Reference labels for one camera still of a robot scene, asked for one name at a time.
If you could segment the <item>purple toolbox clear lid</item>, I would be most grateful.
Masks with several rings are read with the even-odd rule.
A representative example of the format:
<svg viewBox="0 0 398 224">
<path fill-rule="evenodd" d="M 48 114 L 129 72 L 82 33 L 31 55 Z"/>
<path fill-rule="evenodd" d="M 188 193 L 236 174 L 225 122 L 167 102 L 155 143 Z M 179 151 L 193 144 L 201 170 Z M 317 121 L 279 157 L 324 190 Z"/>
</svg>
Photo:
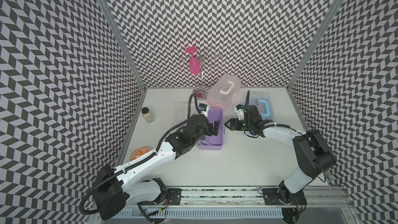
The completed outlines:
<svg viewBox="0 0 398 224">
<path fill-rule="evenodd" d="M 223 109 L 213 108 L 205 101 L 199 101 L 198 107 L 208 119 L 208 130 L 197 141 L 196 147 L 201 150 L 221 150 L 224 144 L 225 130 L 223 124 Z M 187 102 L 172 103 L 172 126 L 183 122 L 188 114 Z"/>
</svg>

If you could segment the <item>pink toolbox clear lid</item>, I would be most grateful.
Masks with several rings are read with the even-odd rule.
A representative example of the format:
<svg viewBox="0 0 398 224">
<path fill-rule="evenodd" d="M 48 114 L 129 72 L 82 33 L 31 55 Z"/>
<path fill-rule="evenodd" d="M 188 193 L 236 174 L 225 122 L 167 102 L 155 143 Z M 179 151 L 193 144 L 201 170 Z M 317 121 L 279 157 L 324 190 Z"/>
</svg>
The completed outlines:
<svg viewBox="0 0 398 224">
<path fill-rule="evenodd" d="M 210 107 L 227 109 L 241 88 L 241 80 L 238 77 L 224 74 L 210 88 L 207 95 L 207 104 Z"/>
</svg>

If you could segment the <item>blue toolbox clear lid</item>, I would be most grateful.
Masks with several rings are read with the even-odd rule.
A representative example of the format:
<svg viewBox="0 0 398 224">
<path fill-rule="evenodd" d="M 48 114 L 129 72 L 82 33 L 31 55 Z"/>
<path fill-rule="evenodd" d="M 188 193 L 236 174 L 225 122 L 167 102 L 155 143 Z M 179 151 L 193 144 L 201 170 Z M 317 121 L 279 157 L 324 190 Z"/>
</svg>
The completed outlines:
<svg viewBox="0 0 398 224">
<path fill-rule="evenodd" d="M 263 120 L 274 120 L 271 98 L 263 91 L 250 91 L 249 105 L 257 107 Z"/>
</svg>

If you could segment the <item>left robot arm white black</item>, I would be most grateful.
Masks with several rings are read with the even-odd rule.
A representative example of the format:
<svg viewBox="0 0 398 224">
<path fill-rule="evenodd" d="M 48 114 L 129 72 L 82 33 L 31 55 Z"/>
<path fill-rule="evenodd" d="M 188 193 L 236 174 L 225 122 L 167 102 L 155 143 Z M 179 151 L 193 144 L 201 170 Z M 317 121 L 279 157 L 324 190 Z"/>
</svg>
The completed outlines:
<svg viewBox="0 0 398 224">
<path fill-rule="evenodd" d="M 84 215 L 100 214 L 107 220 L 127 204 L 149 202 L 160 205 L 169 199 L 169 189 L 160 178 L 143 181 L 154 169 L 189 152 L 203 135 L 218 135 L 219 122 L 210 122 L 203 115 L 192 115 L 170 128 L 155 149 L 135 162 L 115 168 L 105 166 L 98 172 L 93 187 L 83 196 L 79 211 Z"/>
</svg>

